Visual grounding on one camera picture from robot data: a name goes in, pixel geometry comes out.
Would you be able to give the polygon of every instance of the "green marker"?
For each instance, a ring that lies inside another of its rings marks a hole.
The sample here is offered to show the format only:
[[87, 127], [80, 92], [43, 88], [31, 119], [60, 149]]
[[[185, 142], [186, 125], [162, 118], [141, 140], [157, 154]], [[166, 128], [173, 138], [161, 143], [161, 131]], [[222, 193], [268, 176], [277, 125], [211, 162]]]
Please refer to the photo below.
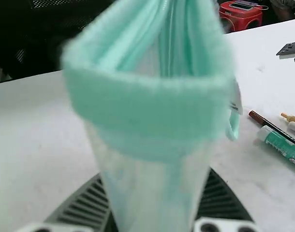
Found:
[[271, 129], [269, 126], [263, 126], [257, 133], [257, 137], [277, 149], [291, 163], [295, 164], [295, 144], [284, 138], [282, 135]]

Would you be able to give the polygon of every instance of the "marker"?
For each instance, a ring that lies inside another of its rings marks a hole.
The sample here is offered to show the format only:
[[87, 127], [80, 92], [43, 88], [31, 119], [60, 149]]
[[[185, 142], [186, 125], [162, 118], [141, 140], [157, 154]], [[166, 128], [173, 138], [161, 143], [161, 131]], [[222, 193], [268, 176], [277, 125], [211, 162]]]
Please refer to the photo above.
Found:
[[287, 115], [285, 113], [282, 113], [281, 116], [286, 118], [288, 122], [295, 122], [295, 116]]
[[285, 158], [295, 165], [295, 144], [288, 141], [269, 126], [263, 126], [258, 131], [257, 137], [278, 150]]
[[275, 130], [277, 133], [279, 133], [280, 135], [282, 135], [284, 138], [286, 138], [288, 141], [290, 141], [293, 144], [295, 144], [295, 139], [293, 137], [291, 137], [289, 134], [285, 133], [280, 128], [278, 128], [275, 125], [273, 125], [271, 122], [269, 122], [267, 119], [265, 119], [262, 116], [260, 116], [255, 111], [252, 110], [251, 112], [249, 112], [249, 116], [251, 116], [251, 118], [253, 118], [260, 125], [262, 125], [262, 126], [269, 126], [273, 130]]

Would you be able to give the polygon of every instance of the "black grille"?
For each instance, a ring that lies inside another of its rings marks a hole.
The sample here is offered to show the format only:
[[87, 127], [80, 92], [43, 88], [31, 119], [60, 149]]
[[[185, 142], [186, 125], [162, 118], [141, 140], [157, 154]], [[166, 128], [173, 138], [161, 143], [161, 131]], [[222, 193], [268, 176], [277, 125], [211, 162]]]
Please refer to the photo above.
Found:
[[[235, 194], [213, 170], [199, 205], [196, 218], [200, 217], [252, 221]], [[99, 175], [69, 197], [46, 222], [84, 225], [96, 232], [117, 232]]]

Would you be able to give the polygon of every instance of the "black mesh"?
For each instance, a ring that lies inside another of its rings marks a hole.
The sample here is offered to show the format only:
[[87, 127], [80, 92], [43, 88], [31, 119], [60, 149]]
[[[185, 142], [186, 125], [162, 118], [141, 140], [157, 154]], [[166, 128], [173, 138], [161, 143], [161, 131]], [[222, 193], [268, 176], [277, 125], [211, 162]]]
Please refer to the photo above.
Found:
[[62, 46], [111, 0], [0, 0], [0, 67], [12, 78], [59, 70]]

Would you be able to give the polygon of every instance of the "brown marker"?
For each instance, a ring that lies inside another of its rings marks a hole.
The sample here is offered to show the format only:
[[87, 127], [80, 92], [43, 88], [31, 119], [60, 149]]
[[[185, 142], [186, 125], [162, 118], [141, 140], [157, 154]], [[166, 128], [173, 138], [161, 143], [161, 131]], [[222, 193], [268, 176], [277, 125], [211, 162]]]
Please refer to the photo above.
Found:
[[292, 142], [293, 144], [295, 144], [295, 139], [293, 137], [291, 137], [289, 134], [287, 134], [284, 131], [282, 131], [277, 126], [273, 125], [271, 122], [269, 122], [267, 119], [265, 119], [262, 116], [260, 116], [255, 111], [252, 110], [251, 112], [249, 112], [249, 116], [251, 116], [251, 118], [253, 118], [260, 125], [262, 125], [262, 126], [269, 126], [271, 129], [275, 130], [277, 133], [279, 133], [280, 135], [282, 135], [284, 138], [286, 138], [287, 140], [289, 140], [290, 142]]

